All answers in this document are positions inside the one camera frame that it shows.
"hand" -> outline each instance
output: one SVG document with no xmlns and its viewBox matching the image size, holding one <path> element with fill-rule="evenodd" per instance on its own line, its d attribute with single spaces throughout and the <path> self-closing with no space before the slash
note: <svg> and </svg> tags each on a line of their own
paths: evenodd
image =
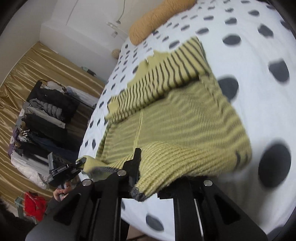
<svg viewBox="0 0 296 241">
<path fill-rule="evenodd" d="M 65 183 L 66 188 L 65 189 L 61 189 L 61 188 L 57 188 L 56 190 L 54 190 L 54 198 L 60 202 L 62 200 L 64 200 L 64 198 L 68 195 L 68 193 L 70 191 L 72 191 L 72 187 L 71 187 L 71 183 L 70 182 L 66 182 Z"/>
</svg>

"gray puffer jacket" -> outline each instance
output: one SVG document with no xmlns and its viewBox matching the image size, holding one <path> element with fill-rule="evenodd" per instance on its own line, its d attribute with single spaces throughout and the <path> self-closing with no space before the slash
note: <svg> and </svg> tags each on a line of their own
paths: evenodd
<svg viewBox="0 0 296 241">
<path fill-rule="evenodd" d="M 38 99 L 31 99 L 30 100 L 30 104 L 36 108 L 36 109 L 39 109 L 39 110 L 45 110 L 45 112 L 52 116 L 52 117 L 55 117 L 57 118 L 58 120 L 61 120 L 63 121 L 63 117 L 62 117 L 62 109 L 61 108 L 58 108 L 52 104 L 49 104 L 49 103 L 46 103 L 46 102 L 43 102 L 43 101 L 40 101 Z"/>
</svg>

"silver bolt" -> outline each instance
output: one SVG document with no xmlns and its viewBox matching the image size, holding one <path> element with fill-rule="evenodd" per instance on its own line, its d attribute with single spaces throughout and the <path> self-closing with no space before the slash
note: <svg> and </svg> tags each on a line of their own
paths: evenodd
<svg viewBox="0 0 296 241">
<path fill-rule="evenodd" d="M 117 172 L 118 176 L 123 177 L 126 175 L 126 171 L 125 170 L 120 170 Z"/>
<path fill-rule="evenodd" d="M 204 180 L 204 185 L 206 187 L 210 187 L 211 185 L 213 185 L 213 182 L 211 180 Z"/>
<path fill-rule="evenodd" d="M 82 185 L 85 186 L 85 187 L 87 187 L 87 186 L 89 186 L 91 184 L 92 184 L 91 179 L 85 179 L 85 180 L 82 181 Z"/>
</svg>

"ribbed knit fabric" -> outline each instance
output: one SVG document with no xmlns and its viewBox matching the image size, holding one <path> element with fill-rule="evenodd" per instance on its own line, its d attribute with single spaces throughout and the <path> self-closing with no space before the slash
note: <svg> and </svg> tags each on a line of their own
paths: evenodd
<svg viewBox="0 0 296 241">
<path fill-rule="evenodd" d="M 113 97 L 108 108 L 97 156 L 87 157 L 84 171 L 121 169 L 141 148 L 140 179 L 131 193 L 138 201 L 181 176 L 219 175 L 251 158 L 242 123 L 196 37 L 172 53 L 155 52 L 143 61 L 127 90 Z"/>
</svg>

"bed sheet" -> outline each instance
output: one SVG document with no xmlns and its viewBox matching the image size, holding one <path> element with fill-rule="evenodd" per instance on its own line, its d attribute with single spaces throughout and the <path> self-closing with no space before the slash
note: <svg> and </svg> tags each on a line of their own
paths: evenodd
<svg viewBox="0 0 296 241">
<path fill-rule="evenodd" d="M 279 233 L 296 205 L 296 40 L 279 13 L 256 0 L 199 0 L 138 46 L 127 39 L 86 131 L 80 156 L 96 156 L 111 96 L 127 87 L 155 50 L 171 52 L 192 36 L 203 44 L 222 92 L 252 146 L 242 171 L 215 180 L 264 231 Z M 124 199 L 122 218 L 160 240 L 174 240 L 172 200 Z"/>
</svg>

